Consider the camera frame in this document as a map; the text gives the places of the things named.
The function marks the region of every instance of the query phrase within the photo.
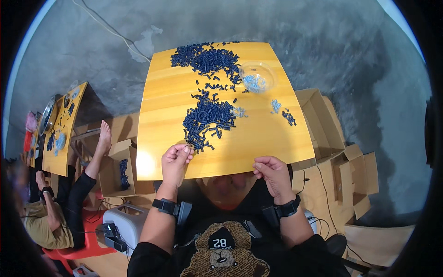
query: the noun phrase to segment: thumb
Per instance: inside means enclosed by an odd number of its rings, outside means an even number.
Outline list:
[[[253,167],[263,173],[266,177],[272,177],[274,170],[262,163],[254,163]]]
[[[184,164],[186,162],[186,159],[188,158],[189,152],[191,151],[191,148],[189,146],[185,146],[180,153],[177,155],[176,161],[178,161],[181,164]]]

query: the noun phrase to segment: red plastic stool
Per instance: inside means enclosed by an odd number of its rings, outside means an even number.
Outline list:
[[[97,257],[110,253],[115,253],[117,250],[107,247],[101,248],[98,245],[97,237],[95,234],[95,229],[103,223],[103,214],[106,210],[102,211],[88,211],[83,209],[82,218],[83,226],[85,227],[85,247],[80,250],[75,250],[72,248],[66,249],[56,249],[47,250],[43,248],[43,251],[53,260],[59,260],[63,263],[65,268],[72,274],[72,269],[70,268],[67,260],[83,259],[88,257]]]

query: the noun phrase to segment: gray plastic stool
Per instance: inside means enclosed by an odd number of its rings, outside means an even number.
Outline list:
[[[129,215],[122,212],[124,208],[132,209],[138,212],[137,215]],[[103,223],[114,223],[120,233],[121,239],[128,245],[127,254],[131,256],[137,246],[144,222],[148,216],[149,210],[125,203],[118,207],[107,210],[103,214]]]

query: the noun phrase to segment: stained concrete surface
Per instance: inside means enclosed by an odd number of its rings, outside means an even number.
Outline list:
[[[414,223],[431,170],[425,164],[424,112],[431,90],[419,53],[375,0],[87,1],[150,57],[205,41],[269,42],[295,90],[331,98],[345,138],[375,151],[380,193],[359,222]],[[70,0],[57,1],[36,30],[14,87],[6,156],[22,139],[26,113],[73,80],[88,81],[104,114],[140,110],[149,64]]]

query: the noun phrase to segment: white cable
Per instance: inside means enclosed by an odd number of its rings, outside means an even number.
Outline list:
[[[126,40],[126,38],[124,38],[123,36],[121,36],[121,35],[119,35],[119,34],[117,34],[117,33],[114,33],[112,30],[110,30],[108,27],[106,27],[102,22],[100,22],[100,21],[98,21],[85,7],[83,7],[83,6],[81,6],[81,5],[79,5],[77,2],[75,2],[74,0],[72,0],[72,2],[74,3],[74,4],[76,4],[77,6],[79,6],[79,7],[81,7],[82,9],[84,9],[85,10],[85,12],[87,12],[91,17],[92,17],[92,19],[94,19],[95,21],[97,21],[101,26],[103,26],[108,32],[110,32],[111,34],[113,34],[113,35],[116,35],[116,36],[118,36],[119,38],[121,38],[123,41],[124,41],[124,43],[126,44],[126,46],[132,51],[132,52],[134,52],[135,54],[137,54],[137,55],[139,55],[140,57],[143,57],[143,58],[145,58],[149,63],[151,63],[151,59],[150,58],[148,58],[148,57],[146,57],[145,55],[143,55],[143,54],[141,54],[141,53],[137,53],[136,51],[134,51],[130,46],[129,46],[129,44],[128,44],[128,42],[127,42],[127,40]]]

